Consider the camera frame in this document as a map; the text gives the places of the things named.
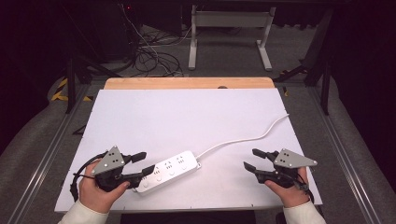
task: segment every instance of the metal stand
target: metal stand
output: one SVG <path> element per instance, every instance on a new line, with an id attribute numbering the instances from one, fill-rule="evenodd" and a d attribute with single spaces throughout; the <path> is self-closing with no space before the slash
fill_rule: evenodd
<path id="1" fill-rule="evenodd" d="M 271 24 L 275 16 L 275 7 L 270 12 L 220 12 L 220 11 L 196 11 L 192 6 L 191 11 L 191 45 L 189 69 L 195 69 L 197 39 L 196 28 L 201 27 L 264 27 L 262 39 L 257 40 L 257 47 L 262 56 L 262 63 L 266 71 L 272 71 L 272 65 L 265 49 L 265 43 L 270 33 Z"/>
<path id="2" fill-rule="evenodd" d="M 87 70 L 87 67 L 90 66 L 102 74 L 108 77 L 119 77 L 116 73 L 106 69 L 100 64 L 97 64 L 90 59 L 76 55 L 71 58 L 67 63 L 67 90 L 68 90 L 68 104 L 66 114 L 70 113 L 73 109 L 73 106 L 76 104 L 76 79 L 75 76 L 78 77 L 78 80 L 81 84 L 89 84 L 91 83 L 92 77 L 90 72 Z"/>
<path id="3" fill-rule="evenodd" d="M 286 72 L 284 75 L 274 78 L 274 82 L 283 82 L 290 77 L 303 72 L 308 71 L 304 83 L 307 86 L 315 86 L 320 77 L 323 76 L 322 92 L 320 96 L 320 104 L 323 112 L 329 115 L 328 112 L 328 98 L 329 98 L 329 87 L 330 87 L 330 66 L 329 61 L 331 60 L 332 54 L 324 52 L 323 43 L 326 38 L 326 34 L 329 28 L 330 21 L 332 19 L 333 8 L 328 9 L 323 15 L 322 20 L 318 25 L 318 29 L 315 32 L 314 38 L 309 46 L 308 51 L 305 54 L 305 58 L 302 61 L 302 65 L 294 68 L 293 70 Z"/>

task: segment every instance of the black cable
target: black cable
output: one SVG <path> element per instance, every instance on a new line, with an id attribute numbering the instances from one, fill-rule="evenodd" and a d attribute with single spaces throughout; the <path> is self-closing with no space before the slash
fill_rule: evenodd
<path id="1" fill-rule="evenodd" d="M 154 34 L 157 33 L 157 34 L 156 34 L 154 37 L 151 37 L 151 35 L 149 35 L 149 34 L 151 34 L 151 33 L 154 33 Z M 176 35 L 170 35 L 170 34 L 164 32 L 164 31 L 159 31 L 159 30 L 145 33 L 145 34 L 143 34 L 143 36 L 148 36 L 148 37 L 150 37 L 150 40 L 147 40 L 147 39 L 146 39 L 146 40 L 147 40 L 149 43 L 151 43 L 151 44 L 156 43 L 156 42 L 159 42 L 159 41 L 161 41 L 161 40 L 163 40 L 163 39 L 165 39 L 165 38 L 167 38 L 167 37 L 176 37 L 177 39 L 180 39 L 180 37 L 178 37 L 178 36 L 176 36 Z"/>
<path id="2" fill-rule="evenodd" d="M 122 72 L 122 71 L 124 71 L 125 69 L 131 67 L 131 65 L 133 65 L 133 64 L 134 64 L 134 60 L 131 59 L 127 64 L 125 64 L 125 65 L 123 65 L 123 66 L 121 66 L 121 67 L 112 68 L 112 69 L 108 69 L 108 68 L 107 68 L 107 70 L 109 70 L 109 71 L 111 71 L 111 72 L 113 72 L 113 73 L 119 73 L 119 72 Z M 94 68 L 93 68 L 93 70 L 91 70 L 91 69 L 88 69 L 88 70 L 89 70 L 93 75 L 99 76 L 99 75 L 102 74 L 100 71 L 97 71 L 97 70 L 95 70 Z"/>
<path id="3" fill-rule="evenodd" d="M 161 77 L 169 77 L 173 76 L 175 73 L 183 72 L 180 62 L 175 56 L 164 52 L 153 53 L 148 49 L 139 48 L 136 54 L 136 64 L 134 65 L 134 68 L 140 73 L 131 75 L 131 77 L 136 77 L 142 74 L 146 74 L 147 76 L 149 72 L 155 70 L 159 65 L 163 66 L 166 70 L 166 73 Z"/>
<path id="4" fill-rule="evenodd" d="M 87 127 L 87 125 L 84 124 L 81 128 L 79 128 L 79 129 L 73 131 L 73 134 L 83 135 L 84 132 L 82 132 L 82 130 L 85 129 L 86 127 Z"/>
<path id="5" fill-rule="evenodd" d="M 85 167 L 90 165 L 93 161 L 96 161 L 97 159 L 103 158 L 106 154 L 107 154 L 107 152 L 104 152 L 102 154 L 96 155 L 92 159 L 90 159 L 87 162 L 85 162 L 85 164 L 82 165 L 81 168 L 79 168 L 79 170 L 76 173 L 73 174 L 75 177 L 73 178 L 73 182 L 70 185 L 70 192 L 72 193 L 72 196 L 73 196 L 75 202 L 78 200 L 77 181 L 78 181 L 79 177 L 81 176 L 81 172 L 85 169 Z"/>
<path id="6" fill-rule="evenodd" d="M 319 213 L 322 215 L 322 217 L 324 218 L 324 214 L 323 214 L 323 211 L 321 210 L 321 206 L 318 205 L 317 208 L 318 208 L 318 212 L 319 212 Z"/>
<path id="7" fill-rule="evenodd" d="M 308 194 L 309 198 L 311 199 L 312 203 L 315 203 L 315 198 L 314 198 L 314 194 L 312 193 L 312 191 L 309 189 L 308 185 L 305 183 L 305 181 L 303 180 L 303 177 L 298 174 L 298 176 L 302 179 L 303 183 L 300 182 L 299 180 L 296 180 L 300 186 L 306 186 L 307 189 L 305 189 L 305 193 Z"/>
<path id="8" fill-rule="evenodd" d="M 92 52 L 96 55 L 96 57 L 98 57 L 98 59 L 104 61 L 104 59 L 96 52 L 95 48 L 93 47 L 92 43 L 88 40 L 88 38 L 82 33 L 81 29 L 78 27 L 78 25 L 76 24 L 75 20 L 73 19 L 73 17 L 70 15 L 69 11 L 64 7 L 63 4 L 61 4 L 61 7 L 64 9 L 64 12 L 66 13 L 67 17 L 70 19 L 70 21 L 73 23 L 73 25 L 76 27 L 76 29 L 78 30 L 79 34 L 81 35 L 81 37 L 84 39 L 84 41 L 90 46 L 90 48 L 92 49 Z"/>
<path id="9" fill-rule="evenodd" d="M 89 178 L 89 179 L 95 179 L 95 177 L 88 176 L 88 175 L 78 175 L 78 176 L 82 176 L 82 177 Z"/>

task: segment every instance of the power outlet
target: power outlet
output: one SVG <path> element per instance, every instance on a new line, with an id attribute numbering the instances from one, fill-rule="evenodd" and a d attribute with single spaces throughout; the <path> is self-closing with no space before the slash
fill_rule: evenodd
<path id="1" fill-rule="evenodd" d="M 135 192 L 146 194 L 166 186 L 184 175 L 195 172 L 201 164 L 190 151 L 184 151 L 155 164 L 154 172 L 143 177 Z"/>

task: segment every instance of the hand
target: hand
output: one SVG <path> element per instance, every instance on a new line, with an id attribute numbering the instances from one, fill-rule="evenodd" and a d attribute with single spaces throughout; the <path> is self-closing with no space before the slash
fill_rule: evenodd
<path id="1" fill-rule="evenodd" d="M 99 161 L 95 161 L 85 168 L 85 175 L 92 176 L 92 170 Z M 79 182 L 79 201 L 91 210 L 106 214 L 111 205 L 128 189 L 130 183 L 125 181 L 116 189 L 106 192 L 99 189 L 94 179 L 82 178 Z"/>
<path id="2" fill-rule="evenodd" d="M 299 180 L 304 181 L 306 184 L 308 184 L 306 167 L 299 168 L 298 174 L 303 178 L 301 179 L 301 177 L 299 177 Z M 268 188 L 270 188 L 277 196 L 279 196 L 285 208 L 295 207 L 309 201 L 308 195 L 306 195 L 303 190 L 297 189 L 295 186 L 284 189 L 271 180 L 265 181 L 264 184 Z"/>

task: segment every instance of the white table surface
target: white table surface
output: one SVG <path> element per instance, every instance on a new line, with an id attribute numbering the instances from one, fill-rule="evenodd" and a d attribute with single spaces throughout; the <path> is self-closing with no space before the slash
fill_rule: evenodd
<path id="1" fill-rule="evenodd" d="M 124 166 L 127 175 L 185 150 L 198 156 L 222 142 L 261 136 L 285 114 L 277 89 L 100 91 L 55 211 L 66 212 L 74 203 L 69 192 L 73 173 L 115 145 L 124 155 L 148 153 L 145 160 Z M 244 168 L 246 161 L 261 170 L 274 170 L 270 161 L 252 154 L 253 148 L 266 152 L 287 148 L 304 155 L 289 118 L 285 118 L 261 140 L 219 147 L 205 154 L 199 159 L 201 169 L 166 187 L 145 196 L 127 190 L 111 212 L 281 206 L 279 198 Z M 309 169 L 308 180 L 315 203 L 322 204 Z"/>

